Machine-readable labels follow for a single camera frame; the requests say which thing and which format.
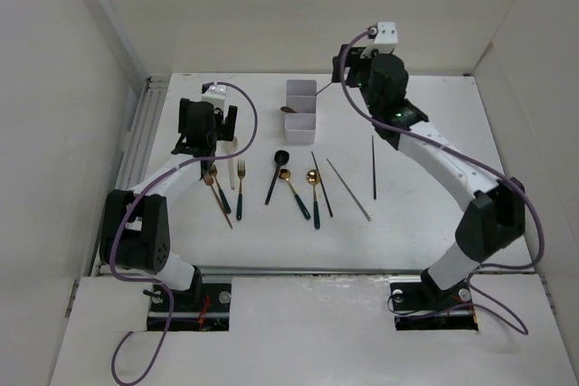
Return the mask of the brown spoon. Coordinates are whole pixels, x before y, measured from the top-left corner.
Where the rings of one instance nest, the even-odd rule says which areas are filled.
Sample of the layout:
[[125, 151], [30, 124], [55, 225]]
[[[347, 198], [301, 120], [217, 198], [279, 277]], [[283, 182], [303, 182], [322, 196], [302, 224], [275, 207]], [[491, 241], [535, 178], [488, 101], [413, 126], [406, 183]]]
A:
[[280, 110], [281, 110], [283, 113], [287, 113], [287, 114], [296, 114], [296, 113], [298, 113], [295, 109], [290, 108], [290, 107], [287, 107], [287, 106], [281, 107]]

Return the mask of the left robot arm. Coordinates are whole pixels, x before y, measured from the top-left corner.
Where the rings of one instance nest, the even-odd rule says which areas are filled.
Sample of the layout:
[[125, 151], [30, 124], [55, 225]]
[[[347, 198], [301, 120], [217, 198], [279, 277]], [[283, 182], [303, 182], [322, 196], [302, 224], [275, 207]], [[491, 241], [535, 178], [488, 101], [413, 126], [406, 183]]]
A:
[[185, 311], [202, 302], [200, 270], [171, 250], [169, 204], [201, 181], [214, 162], [217, 144], [234, 139], [238, 108], [215, 99], [179, 102], [178, 139], [166, 162], [145, 181], [108, 194], [100, 260], [164, 283]]

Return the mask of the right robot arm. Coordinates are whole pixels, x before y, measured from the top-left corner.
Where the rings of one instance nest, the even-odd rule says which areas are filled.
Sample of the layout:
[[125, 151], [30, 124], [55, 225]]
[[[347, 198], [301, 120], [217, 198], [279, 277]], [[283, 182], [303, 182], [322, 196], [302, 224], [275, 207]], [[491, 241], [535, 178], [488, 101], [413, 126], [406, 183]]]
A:
[[421, 275], [421, 301], [438, 308], [451, 299], [453, 287], [523, 235], [524, 188], [445, 141], [406, 97], [409, 75], [400, 58], [386, 52], [365, 57], [363, 51], [353, 44], [342, 45], [333, 59], [332, 80], [344, 89], [359, 89], [366, 106], [361, 115], [378, 136], [432, 176], [463, 212], [455, 241]]

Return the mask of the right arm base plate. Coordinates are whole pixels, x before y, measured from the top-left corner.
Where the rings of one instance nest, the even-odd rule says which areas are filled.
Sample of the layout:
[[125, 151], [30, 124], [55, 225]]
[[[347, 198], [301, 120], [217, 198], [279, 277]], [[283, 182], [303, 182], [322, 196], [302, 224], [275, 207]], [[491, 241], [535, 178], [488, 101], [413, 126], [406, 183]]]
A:
[[394, 281], [387, 307], [394, 314], [397, 331], [479, 330], [466, 282], [434, 298], [426, 294], [422, 282]]

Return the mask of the brown grey chopstick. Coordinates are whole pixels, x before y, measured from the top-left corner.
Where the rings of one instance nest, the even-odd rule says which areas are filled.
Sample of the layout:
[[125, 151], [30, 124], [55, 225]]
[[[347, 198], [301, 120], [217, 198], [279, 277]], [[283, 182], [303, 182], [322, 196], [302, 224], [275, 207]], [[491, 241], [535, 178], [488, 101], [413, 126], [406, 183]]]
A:
[[323, 86], [321, 89], [319, 89], [315, 96], [319, 96], [322, 92], [324, 92], [326, 89], [328, 89], [329, 87], [331, 87], [334, 83], [333, 82], [329, 82], [328, 84], [326, 84], [325, 86]]

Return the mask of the dark green chopstick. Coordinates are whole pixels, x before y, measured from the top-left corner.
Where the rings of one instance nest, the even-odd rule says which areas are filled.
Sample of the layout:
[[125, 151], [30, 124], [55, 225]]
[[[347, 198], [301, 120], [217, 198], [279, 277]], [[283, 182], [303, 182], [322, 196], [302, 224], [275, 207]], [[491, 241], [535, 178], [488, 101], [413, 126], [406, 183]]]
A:
[[377, 200], [376, 166], [375, 166], [375, 138], [371, 136], [371, 158], [372, 158], [372, 187], [373, 199]]

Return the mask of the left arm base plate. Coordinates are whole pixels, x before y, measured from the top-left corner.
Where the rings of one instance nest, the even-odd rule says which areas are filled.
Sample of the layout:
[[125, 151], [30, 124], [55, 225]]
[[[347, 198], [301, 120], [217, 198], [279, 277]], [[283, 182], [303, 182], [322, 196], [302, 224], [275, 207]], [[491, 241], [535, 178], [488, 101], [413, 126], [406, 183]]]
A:
[[[162, 332], [166, 325], [169, 300], [159, 285], [143, 294], [150, 298], [146, 320], [149, 332]], [[210, 279], [204, 282], [198, 300], [177, 291], [168, 330], [171, 332], [227, 332], [230, 325], [232, 281]]]

